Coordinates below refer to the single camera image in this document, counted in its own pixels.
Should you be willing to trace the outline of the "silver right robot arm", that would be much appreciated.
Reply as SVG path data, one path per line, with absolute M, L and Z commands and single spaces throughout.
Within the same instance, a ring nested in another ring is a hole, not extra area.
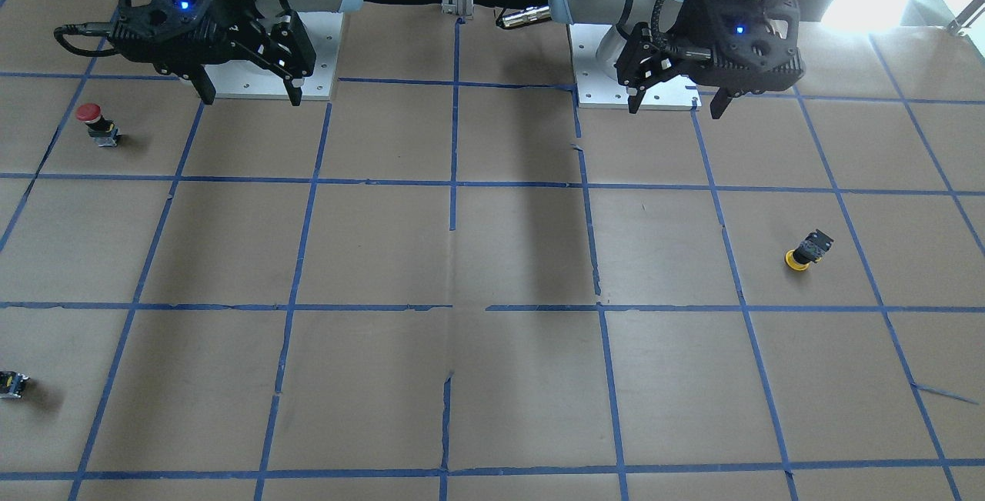
M 215 99 L 329 100 L 345 13 L 363 0 L 119 0 L 109 44 Z

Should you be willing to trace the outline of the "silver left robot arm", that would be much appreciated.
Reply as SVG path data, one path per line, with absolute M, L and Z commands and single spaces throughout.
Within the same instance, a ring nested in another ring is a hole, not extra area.
M 547 21 L 569 29 L 581 105 L 699 109 L 720 119 L 742 95 L 779 93 L 805 73 L 798 0 L 548 0 L 503 12 L 503 30 Z

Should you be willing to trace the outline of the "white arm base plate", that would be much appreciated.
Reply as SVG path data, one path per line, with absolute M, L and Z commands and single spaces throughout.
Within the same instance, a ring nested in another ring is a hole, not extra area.
M 300 83 L 302 100 L 330 101 L 336 83 L 345 15 L 335 12 L 300 12 L 307 38 L 316 54 L 312 71 Z M 288 101 L 282 78 L 246 60 L 204 66 L 217 99 Z
M 616 80 L 615 63 L 626 40 L 612 25 L 569 25 L 578 102 L 596 109 L 627 109 L 629 91 Z M 699 88 L 685 76 L 660 83 L 643 93 L 640 111 L 689 111 L 698 109 Z

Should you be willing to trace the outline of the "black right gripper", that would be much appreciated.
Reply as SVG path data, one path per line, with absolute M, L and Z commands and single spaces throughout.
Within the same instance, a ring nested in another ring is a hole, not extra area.
M 299 14 L 265 16 L 255 0 L 119 0 L 109 42 L 130 62 L 191 78 L 204 104 L 214 104 L 208 64 L 246 60 L 281 78 L 292 107 L 316 66 Z

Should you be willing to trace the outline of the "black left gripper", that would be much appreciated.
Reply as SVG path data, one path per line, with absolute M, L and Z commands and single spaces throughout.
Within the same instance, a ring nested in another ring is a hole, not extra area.
M 732 98 L 791 88 L 805 73 L 800 22 L 797 0 L 655 0 L 615 63 L 627 111 L 637 114 L 647 89 L 680 75 L 716 88 L 714 120 Z

